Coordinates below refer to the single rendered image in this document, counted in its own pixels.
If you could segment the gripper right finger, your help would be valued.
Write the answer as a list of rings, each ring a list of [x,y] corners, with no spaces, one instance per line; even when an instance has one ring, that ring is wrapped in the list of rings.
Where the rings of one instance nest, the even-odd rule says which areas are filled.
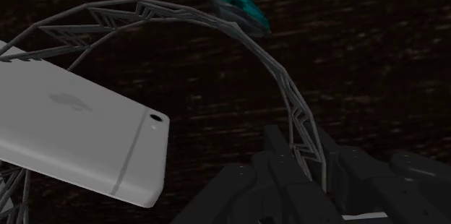
[[[451,224],[451,165],[412,152],[396,153],[386,163],[318,132],[327,189],[342,213],[378,208],[387,214],[378,224]]]

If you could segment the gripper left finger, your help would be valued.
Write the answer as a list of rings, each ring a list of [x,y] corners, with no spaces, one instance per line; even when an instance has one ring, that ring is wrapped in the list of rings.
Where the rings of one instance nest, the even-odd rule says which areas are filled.
[[[230,164],[171,224],[344,224],[342,215],[291,156],[276,125],[249,165]]]

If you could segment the grey wire basket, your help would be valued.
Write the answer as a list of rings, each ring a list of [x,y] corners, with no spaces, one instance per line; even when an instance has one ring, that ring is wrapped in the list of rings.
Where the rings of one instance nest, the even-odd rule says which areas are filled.
[[[62,14],[36,22],[9,42],[0,41],[0,56],[8,48],[17,48],[24,36],[35,30],[57,39],[59,46],[29,52],[21,50],[20,61],[49,62],[53,56],[68,53],[76,53],[83,59],[99,44],[88,40],[89,34],[99,34],[99,41],[104,42],[119,31],[147,22],[190,22],[219,30],[245,45],[277,80],[288,111],[289,132],[301,138],[299,143],[291,143],[289,152],[310,181],[322,189],[327,188],[327,164],[312,112],[285,68],[256,44],[255,38],[248,36],[235,22],[191,7],[156,0],[131,0],[131,3],[135,5],[134,11],[121,10],[121,0],[87,3],[85,9],[94,19],[87,25],[60,25]],[[34,172],[0,160],[0,224],[28,224],[30,175]]]

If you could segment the teal crumpled object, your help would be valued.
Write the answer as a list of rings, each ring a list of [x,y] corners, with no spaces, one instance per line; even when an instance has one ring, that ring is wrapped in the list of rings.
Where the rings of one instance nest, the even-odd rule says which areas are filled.
[[[248,36],[263,38],[272,34],[270,23],[254,0],[208,0],[214,14],[235,22]]]

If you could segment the silver smartphone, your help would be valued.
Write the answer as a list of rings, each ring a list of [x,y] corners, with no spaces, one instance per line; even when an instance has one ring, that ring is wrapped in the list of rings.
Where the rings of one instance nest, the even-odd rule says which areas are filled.
[[[165,178],[167,115],[47,61],[0,56],[0,160],[152,207]]]

